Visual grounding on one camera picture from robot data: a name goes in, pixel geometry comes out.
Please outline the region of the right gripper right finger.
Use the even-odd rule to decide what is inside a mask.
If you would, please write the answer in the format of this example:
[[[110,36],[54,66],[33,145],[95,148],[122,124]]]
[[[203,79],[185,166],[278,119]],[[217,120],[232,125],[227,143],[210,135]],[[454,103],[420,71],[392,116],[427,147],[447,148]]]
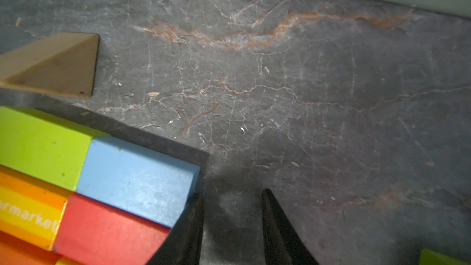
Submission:
[[[264,258],[267,265],[319,265],[299,238],[273,192],[261,194]]]

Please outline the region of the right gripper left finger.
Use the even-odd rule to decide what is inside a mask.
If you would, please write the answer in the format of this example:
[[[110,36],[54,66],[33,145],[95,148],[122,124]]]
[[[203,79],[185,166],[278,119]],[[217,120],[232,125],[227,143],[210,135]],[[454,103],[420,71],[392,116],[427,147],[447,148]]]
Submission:
[[[149,265],[198,265],[204,233],[204,200],[194,194]]]

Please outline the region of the light blue block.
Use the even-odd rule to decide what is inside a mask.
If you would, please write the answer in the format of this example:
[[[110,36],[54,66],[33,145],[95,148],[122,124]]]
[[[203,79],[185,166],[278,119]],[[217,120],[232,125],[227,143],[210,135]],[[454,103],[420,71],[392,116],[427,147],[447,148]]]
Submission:
[[[92,140],[76,191],[168,228],[195,191],[200,168],[116,137]]]

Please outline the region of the red block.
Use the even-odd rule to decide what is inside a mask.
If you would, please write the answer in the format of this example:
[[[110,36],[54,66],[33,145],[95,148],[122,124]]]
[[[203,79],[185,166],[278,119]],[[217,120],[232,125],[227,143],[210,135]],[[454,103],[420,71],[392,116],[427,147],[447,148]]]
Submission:
[[[53,251],[83,265],[144,265],[170,228],[72,194]]]

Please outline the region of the green block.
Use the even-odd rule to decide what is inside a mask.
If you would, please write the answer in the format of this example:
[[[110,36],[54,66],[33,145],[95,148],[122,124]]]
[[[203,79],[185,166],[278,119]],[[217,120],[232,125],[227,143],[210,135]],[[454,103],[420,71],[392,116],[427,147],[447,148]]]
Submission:
[[[419,265],[471,265],[468,262],[437,253],[429,249],[422,249],[419,256]]]
[[[92,140],[107,136],[37,109],[1,107],[1,164],[69,191],[77,189]]]

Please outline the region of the orange yellow supermarket block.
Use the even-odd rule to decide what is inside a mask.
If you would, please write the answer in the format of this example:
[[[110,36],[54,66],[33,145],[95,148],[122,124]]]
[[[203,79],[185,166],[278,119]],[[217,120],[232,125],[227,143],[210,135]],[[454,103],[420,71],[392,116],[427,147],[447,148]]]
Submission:
[[[51,252],[71,195],[1,166],[1,231]]]

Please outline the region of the green block top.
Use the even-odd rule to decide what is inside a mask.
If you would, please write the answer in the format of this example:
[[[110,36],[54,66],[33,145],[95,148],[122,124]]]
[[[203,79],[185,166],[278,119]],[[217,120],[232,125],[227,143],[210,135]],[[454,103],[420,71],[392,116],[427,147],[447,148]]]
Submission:
[[[107,136],[37,109],[1,107],[1,164],[69,191],[77,189],[92,140]]]

